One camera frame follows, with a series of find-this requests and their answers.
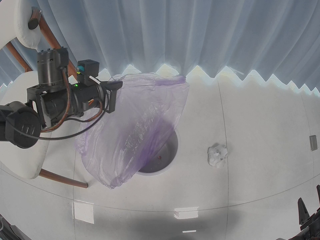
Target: barcode label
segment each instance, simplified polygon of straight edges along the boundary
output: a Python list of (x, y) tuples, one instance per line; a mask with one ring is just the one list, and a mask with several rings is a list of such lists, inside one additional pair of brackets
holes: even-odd
[(106, 92), (107, 92), (107, 94), (106, 94), (106, 98), (105, 98), (105, 101), (104, 101), (104, 108), (106, 108), (107, 110), (109, 110), (110, 94), (111, 94), (111, 92), (110, 92), (109, 90), (106, 90)]

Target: chair backrest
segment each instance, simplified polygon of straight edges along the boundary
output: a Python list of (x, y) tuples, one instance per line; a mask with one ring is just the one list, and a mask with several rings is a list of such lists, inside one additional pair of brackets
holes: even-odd
[(15, 37), (28, 48), (38, 47), (41, 31), (39, 26), (33, 30), (28, 28), (31, 15), (29, 0), (2, 0), (0, 2), (0, 49)]
[[(8, 86), (1, 105), (6, 105), (12, 101), (26, 103), (26, 89), (37, 84), (38, 74), (36, 71), (21, 74)], [(41, 136), (50, 137), (51, 133), (42, 133)], [(48, 140), (38, 140), (34, 146), (27, 149), (14, 146), (10, 142), (0, 142), (0, 161), (15, 174), (23, 178), (34, 179), (40, 173), (48, 146)]]

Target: blue-gray curtain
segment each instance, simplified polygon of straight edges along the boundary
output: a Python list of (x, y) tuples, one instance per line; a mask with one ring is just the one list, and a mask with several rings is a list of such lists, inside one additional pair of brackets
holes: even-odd
[[(210, 77), (229, 66), (244, 79), (320, 88), (319, 0), (31, 0), (71, 60), (93, 59), (111, 75), (132, 64), (142, 72), (164, 63), (181, 74), (199, 65)], [(35, 68), (36, 51), (14, 46)], [(49, 45), (42, 38), (38, 49)], [(23, 69), (4, 48), (0, 82)]]

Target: purple plastic bag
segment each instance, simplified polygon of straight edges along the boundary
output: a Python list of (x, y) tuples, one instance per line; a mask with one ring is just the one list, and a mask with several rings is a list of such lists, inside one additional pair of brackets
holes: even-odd
[[(127, 182), (154, 158), (174, 132), (189, 91), (183, 75), (137, 73), (114, 79), (123, 81), (115, 111), (76, 138), (83, 165), (110, 189)], [(84, 118), (97, 112), (91, 109)], [(81, 130), (89, 124), (81, 124)]]

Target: tile floor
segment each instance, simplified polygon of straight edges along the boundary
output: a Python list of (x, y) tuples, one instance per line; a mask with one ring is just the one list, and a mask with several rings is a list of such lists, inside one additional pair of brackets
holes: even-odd
[[(176, 71), (164, 65), (158, 74)], [(293, 237), (298, 198), (310, 214), (319, 207), (320, 149), (310, 151), (309, 136), (320, 136), (320, 97), (255, 72), (241, 82), (228, 68), (209, 78), (196, 67), (187, 81), (179, 152), (169, 170), (134, 175), (110, 190), (86, 171), (73, 140), (52, 141), (43, 168), (89, 188), (22, 179), (0, 164), (0, 214), (32, 240)], [(54, 134), (77, 127), (69, 121)], [(229, 152), (219, 169), (207, 162), (215, 143)]]

